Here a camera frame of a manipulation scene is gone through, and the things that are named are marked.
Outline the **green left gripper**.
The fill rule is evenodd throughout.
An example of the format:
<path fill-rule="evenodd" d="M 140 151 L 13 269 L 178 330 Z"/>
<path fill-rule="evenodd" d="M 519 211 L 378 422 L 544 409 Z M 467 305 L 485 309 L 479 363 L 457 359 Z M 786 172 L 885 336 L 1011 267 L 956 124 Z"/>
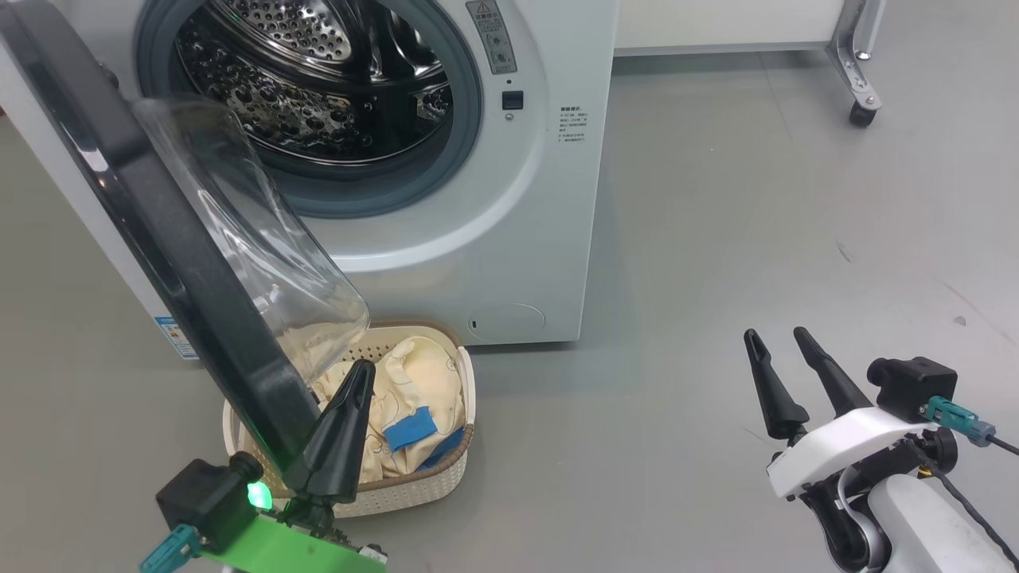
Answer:
<path fill-rule="evenodd" d="M 294 498 L 317 503 L 353 504 L 359 492 L 361 457 L 370 420 L 376 365 L 350 363 L 346 376 L 329 400 L 283 480 Z M 356 545 L 342 531 L 318 532 L 278 520 L 268 489 L 250 489 L 256 512 L 226 550 L 201 550 L 199 556 L 221 563 L 224 572 L 385 572 L 387 554 L 378 545 Z"/>

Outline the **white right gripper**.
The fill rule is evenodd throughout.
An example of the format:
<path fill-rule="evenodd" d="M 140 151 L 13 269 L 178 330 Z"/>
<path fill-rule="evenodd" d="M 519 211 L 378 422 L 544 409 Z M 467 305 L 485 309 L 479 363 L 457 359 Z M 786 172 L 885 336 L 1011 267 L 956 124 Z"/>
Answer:
<path fill-rule="evenodd" d="M 931 421 L 903 421 L 874 407 L 805 327 L 796 327 L 794 338 L 805 362 L 818 374 L 834 413 L 841 417 L 806 435 L 808 413 L 780 381 L 764 341 L 754 329 L 745 331 L 744 345 L 767 433 L 772 439 L 798 440 L 767 466 L 769 483 L 779 498 L 800 496 L 806 486 L 888 449 L 910 433 L 935 431 Z"/>

